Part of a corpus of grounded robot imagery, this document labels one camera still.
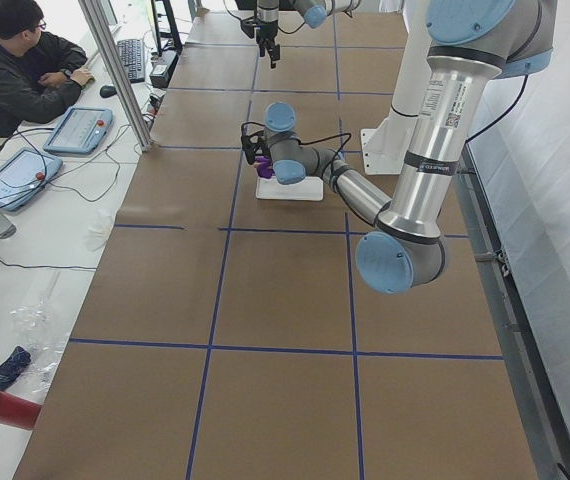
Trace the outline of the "black gripper holding towel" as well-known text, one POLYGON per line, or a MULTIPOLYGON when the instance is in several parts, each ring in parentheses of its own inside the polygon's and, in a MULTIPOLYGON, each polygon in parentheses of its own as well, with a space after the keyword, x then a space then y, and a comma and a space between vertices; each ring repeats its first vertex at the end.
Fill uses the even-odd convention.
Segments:
POLYGON ((256 156, 271 158, 263 131, 256 131, 249 135, 249 160, 255 161, 256 156))

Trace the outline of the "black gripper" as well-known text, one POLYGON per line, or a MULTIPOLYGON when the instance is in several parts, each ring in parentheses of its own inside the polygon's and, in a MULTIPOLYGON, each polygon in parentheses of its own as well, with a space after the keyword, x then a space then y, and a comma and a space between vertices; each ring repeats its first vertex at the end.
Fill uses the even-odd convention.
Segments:
POLYGON ((256 20, 256 40, 259 44, 259 57, 266 54, 265 46, 268 46, 270 67, 275 68, 280 60, 280 46, 276 44, 278 34, 278 21, 256 20))

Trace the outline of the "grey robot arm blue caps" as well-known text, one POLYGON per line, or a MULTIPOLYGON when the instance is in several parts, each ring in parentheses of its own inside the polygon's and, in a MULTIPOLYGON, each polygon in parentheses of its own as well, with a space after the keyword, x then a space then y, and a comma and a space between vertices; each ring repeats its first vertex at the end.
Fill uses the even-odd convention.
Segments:
POLYGON ((527 77, 551 60, 553 1, 432 1, 421 17, 430 77, 395 191, 366 180, 334 150, 303 144, 296 114, 270 104, 261 129, 243 133, 246 160, 260 174, 293 185, 324 181, 371 231, 356 250, 358 271, 372 289, 394 294, 429 283, 447 265, 437 219, 487 83, 527 77))

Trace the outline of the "second grey robot arm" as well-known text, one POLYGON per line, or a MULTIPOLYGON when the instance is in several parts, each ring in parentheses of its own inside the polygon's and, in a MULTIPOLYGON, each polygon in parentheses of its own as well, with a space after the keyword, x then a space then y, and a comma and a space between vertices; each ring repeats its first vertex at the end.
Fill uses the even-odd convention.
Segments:
POLYGON ((303 19, 303 24, 315 29, 322 25, 328 16, 336 13, 349 13, 356 10, 358 0, 301 0, 277 1, 258 0, 252 17, 241 22, 242 31, 256 40, 258 45, 275 45, 279 27, 279 13, 282 5, 289 5, 303 19))

